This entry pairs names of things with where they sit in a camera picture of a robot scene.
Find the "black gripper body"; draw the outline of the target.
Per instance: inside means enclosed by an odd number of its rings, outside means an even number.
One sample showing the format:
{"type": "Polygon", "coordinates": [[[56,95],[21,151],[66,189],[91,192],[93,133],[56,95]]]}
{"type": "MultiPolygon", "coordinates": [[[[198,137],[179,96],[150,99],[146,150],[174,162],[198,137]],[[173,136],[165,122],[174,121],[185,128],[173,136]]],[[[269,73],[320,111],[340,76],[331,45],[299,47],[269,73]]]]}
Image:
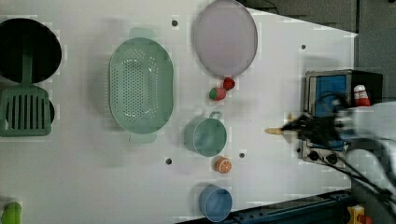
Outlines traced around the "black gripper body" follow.
{"type": "Polygon", "coordinates": [[[338,140],[334,117],[313,118],[311,142],[323,147],[329,147],[332,141],[338,140]]]}

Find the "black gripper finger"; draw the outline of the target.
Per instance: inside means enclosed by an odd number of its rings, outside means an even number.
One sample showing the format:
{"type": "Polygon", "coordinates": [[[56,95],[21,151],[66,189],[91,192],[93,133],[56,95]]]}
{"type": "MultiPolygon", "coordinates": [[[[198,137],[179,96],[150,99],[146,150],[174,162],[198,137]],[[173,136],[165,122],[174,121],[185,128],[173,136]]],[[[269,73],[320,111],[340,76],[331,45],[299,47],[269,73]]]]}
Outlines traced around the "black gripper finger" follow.
{"type": "Polygon", "coordinates": [[[290,118],[288,122],[281,127],[282,131],[306,131],[313,126],[314,118],[310,115],[302,114],[298,118],[290,118]]]}
{"type": "Polygon", "coordinates": [[[298,133],[298,138],[303,141],[309,141],[312,144],[323,146],[323,139],[318,133],[298,133]]]}

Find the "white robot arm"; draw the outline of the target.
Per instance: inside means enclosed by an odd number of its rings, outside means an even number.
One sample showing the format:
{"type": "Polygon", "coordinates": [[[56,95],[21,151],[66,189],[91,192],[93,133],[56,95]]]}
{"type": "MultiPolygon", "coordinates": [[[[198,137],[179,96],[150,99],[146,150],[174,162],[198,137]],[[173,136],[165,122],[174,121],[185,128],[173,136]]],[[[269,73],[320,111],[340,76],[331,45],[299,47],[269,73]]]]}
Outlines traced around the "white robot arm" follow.
{"type": "Polygon", "coordinates": [[[290,118],[279,128],[266,130],[271,134],[295,133],[296,138],[316,147],[332,150],[333,141],[339,141],[347,152],[365,150],[373,155],[388,180],[386,187],[378,186],[364,175],[345,157],[339,158],[344,166],[339,172],[360,182],[366,191],[373,194],[382,204],[395,205],[395,104],[386,102],[371,106],[345,106],[324,117],[307,112],[297,118],[290,118]]]}

